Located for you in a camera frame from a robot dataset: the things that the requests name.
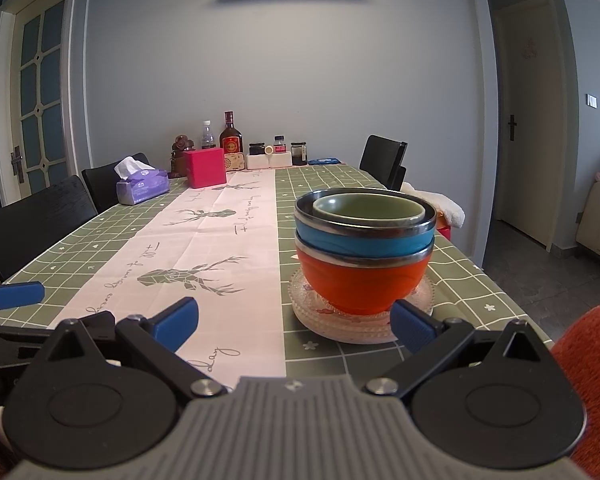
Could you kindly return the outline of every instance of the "door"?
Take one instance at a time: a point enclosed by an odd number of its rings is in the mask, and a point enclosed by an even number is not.
[[[60,102],[63,13],[64,0],[35,0],[16,15],[11,58],[12,164],[23,198],[68,176]]]
[[[566,127],[562,46],[552,2],[530,0],[504,9],[496,26],[503,82],[500,218],[549,246]]]

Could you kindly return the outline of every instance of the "glass panel door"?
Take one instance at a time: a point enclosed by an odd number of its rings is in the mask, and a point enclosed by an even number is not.
[[[60,99],[64,0],[36,0],[16,15],[11,108],[23,155],[22,197],[68,176]]]

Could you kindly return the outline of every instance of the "tissue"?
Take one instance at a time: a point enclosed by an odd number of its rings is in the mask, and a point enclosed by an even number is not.
[[[164,170],[151,166],[128,156],[115,167],[120,180],[116,184],[118,202],[124,205],[136,205],[169,191],[169,178]]]
[[[122,180],[128,179],[140,170],[155,170],[155,168],[140,160],[135,160],[132,156],[123,158],[116,166],[116,173]]]

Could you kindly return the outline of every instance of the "tissue box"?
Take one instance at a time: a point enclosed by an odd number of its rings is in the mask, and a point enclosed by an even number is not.
[[[136,171],[116,184],[118,202],[136,205],[169,191],[169,178],[164,170]]]
[[[222,148],[185,152],[184,156],[187,158],[187,178],[191,187],[226,184],[224,150]]]

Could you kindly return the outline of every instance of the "tile floor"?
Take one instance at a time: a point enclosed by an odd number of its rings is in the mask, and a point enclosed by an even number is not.
[[[483,267],[554,341],[600,304],[598,259],[556,258],[504,222],[491,223]]]

